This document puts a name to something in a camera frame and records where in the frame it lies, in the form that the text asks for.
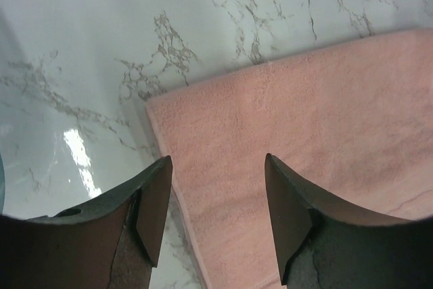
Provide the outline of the pink towel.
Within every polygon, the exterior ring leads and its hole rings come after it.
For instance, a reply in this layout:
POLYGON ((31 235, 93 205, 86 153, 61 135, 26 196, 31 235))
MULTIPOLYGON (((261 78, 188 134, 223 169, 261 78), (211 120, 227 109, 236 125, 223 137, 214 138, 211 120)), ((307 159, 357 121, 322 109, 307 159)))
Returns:
POLYGON ((432 30, 334 45, 151 99, 205 288, 278 288, 265 157, 365 208, 432 214, 432 30))

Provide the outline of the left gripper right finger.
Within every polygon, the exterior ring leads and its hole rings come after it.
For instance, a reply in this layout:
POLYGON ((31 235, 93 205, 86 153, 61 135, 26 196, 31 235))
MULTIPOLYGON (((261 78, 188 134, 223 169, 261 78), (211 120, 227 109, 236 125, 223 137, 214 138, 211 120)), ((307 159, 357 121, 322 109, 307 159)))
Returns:
POLYGON ((287 288, 431 288, 432 218, 353 204, 265 158, 281 284, 287 288))

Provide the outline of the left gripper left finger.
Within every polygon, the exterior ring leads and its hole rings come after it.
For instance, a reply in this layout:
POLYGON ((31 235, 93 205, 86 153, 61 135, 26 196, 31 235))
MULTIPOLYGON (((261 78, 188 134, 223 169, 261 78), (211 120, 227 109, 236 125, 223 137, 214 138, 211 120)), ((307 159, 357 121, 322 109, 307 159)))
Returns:
POLYGON ((1 217, 2 288, 147 288, 158 265, 173 164, 52 216, 1 217))

